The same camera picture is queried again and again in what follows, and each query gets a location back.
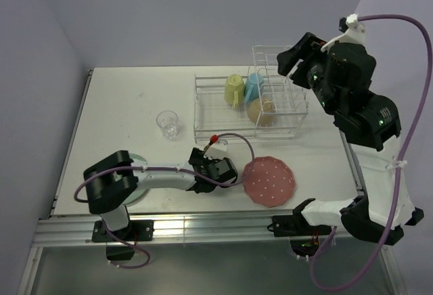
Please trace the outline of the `blue ceramic mug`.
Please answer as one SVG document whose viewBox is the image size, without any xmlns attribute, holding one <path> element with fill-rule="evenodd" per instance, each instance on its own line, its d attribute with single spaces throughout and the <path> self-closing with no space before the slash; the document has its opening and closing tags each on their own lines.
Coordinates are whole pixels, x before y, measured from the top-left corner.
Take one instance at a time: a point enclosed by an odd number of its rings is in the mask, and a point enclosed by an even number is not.
<svg viewBox="0 0 433 295">
<path fill-rule="evenodd" d="M 263 76 L 260 73 L 252 73 L 248 76 L 244 88 L 244 103 L 258 99 L 263 92 Z"/>
</svg>

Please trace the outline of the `beige ceramic bowl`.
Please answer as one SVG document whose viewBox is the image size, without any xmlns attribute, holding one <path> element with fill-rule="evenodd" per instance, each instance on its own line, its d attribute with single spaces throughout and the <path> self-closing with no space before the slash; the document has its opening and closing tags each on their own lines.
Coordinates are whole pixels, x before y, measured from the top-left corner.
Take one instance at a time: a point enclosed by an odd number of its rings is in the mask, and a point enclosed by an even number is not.
<svg viewBox="0 0 433 295">
<path fill-rule="evenodd" d="M 275 107 L 273 102 L 267 98 L 258 98 L 249 103 L 247 116 L 251 122 L 260 127 L 271 125 L 275 118 Z"/>
</svg>

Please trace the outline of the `yellow ceramic mug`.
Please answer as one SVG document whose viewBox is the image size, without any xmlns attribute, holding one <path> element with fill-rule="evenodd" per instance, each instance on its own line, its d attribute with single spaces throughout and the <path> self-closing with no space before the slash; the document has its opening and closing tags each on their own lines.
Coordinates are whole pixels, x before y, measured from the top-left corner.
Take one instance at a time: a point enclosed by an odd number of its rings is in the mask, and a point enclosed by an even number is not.
<svg viewBox="0 0 433 295">
<path fill-rule="evenodd" d="M 224 100 L 233 109 L 238 109 L 244 102 L 244 80 L 238 74 L 232 74 L 225 81 Z"/>
</svg>

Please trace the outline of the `metal tin cup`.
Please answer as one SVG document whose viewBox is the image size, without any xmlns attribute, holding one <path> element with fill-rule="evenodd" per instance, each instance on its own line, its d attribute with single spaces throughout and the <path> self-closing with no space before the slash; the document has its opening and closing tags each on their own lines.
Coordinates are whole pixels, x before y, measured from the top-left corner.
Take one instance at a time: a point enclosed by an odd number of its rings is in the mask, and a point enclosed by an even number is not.
<svg viewBox="0 0 433 295">
<path fill-rule="evenodd" d="M 217 141 L 217 145 L 219 146 L 219 147 L 227 147 L 228 146 L 228 142 L 226 141 L 226 140 L 223 140 L 223 139 L 221 139 L 221 140 L 218 140 Z"/>
</svg>

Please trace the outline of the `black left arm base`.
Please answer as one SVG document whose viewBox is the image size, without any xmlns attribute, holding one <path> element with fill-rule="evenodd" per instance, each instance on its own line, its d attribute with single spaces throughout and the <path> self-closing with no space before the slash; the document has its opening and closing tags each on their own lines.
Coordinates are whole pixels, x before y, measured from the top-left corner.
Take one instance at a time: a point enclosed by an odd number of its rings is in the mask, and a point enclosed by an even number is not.
<svg viewBox="0 0 433 295">
<path fill-rule="evenodd" d="M 153 220 L 130 221 L 129 224 L 118 231 L 110 231 L 108 226 L 98 220 L 93 226 L 91 241 L 106 246 L 106 258 L 112 264 L 122 265 L 141 252 L 147 256 L 145 264 L 150 261 L 149 253 L 138 246 L 139 242 L 152 241 L 154 232 Z"/>
</svg>

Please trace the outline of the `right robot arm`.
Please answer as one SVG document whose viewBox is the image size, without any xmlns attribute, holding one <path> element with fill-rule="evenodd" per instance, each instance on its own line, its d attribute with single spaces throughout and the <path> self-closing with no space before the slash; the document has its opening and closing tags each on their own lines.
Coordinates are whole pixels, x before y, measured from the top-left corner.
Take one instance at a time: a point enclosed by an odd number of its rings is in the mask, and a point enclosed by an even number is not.
<svg viewBox="0 0 433 295">
<path fill-rule="evenodd" d="M 332 227 L 343 227 L 358 240 L 394 245 L 403 237 L 404 226 L 423 219 L 403 185 L 397 106 L 369 88 L 375 66 L 362 44 L 338 41 L 327 46 L 312 33 L 277 55 L 278 73 L 310 89 L 333 117 L 365 184 L 363 194 L 352 199 L 303 201 L 283 224 L 284 236 L 326 235 Z"/>
</svg>

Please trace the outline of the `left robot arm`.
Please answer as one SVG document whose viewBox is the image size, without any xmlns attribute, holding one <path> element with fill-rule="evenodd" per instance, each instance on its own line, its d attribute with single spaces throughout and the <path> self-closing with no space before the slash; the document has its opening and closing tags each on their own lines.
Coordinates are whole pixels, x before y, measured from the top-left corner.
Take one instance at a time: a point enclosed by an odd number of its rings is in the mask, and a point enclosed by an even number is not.
<svg viewBox="0 0 433 295">
<path fill-rule="evenodd" d="M 238 172 L 227 158 L 209 159 L 194 148 L 184 163 L 157 165 L 133 158 L 126 150 L 114 152 L 83 173 L 91 214 L 99 215 L 115 240 L 125 240 L 132 232 L 127 204 L 151 189 L 178 189 L 197 194 L 210 193 L 216 187 L 236 184 Z"/>
</svg>

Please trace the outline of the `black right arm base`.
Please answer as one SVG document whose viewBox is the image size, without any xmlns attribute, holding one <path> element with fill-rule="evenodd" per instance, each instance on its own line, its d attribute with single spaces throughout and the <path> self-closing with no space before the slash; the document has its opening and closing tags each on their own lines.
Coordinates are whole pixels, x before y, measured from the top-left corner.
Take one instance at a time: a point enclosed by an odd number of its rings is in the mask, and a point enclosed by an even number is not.
<svg viewBox="0 0 433 295">
<path fill-rule="evenodd" d="M 329 235 L 332 228 L 327 225 L 309 225 L 302 215 L 275 215 L 271 217 L 271 224 L 267 231 L 275 237 L 298 237 Z"/>
</svg>

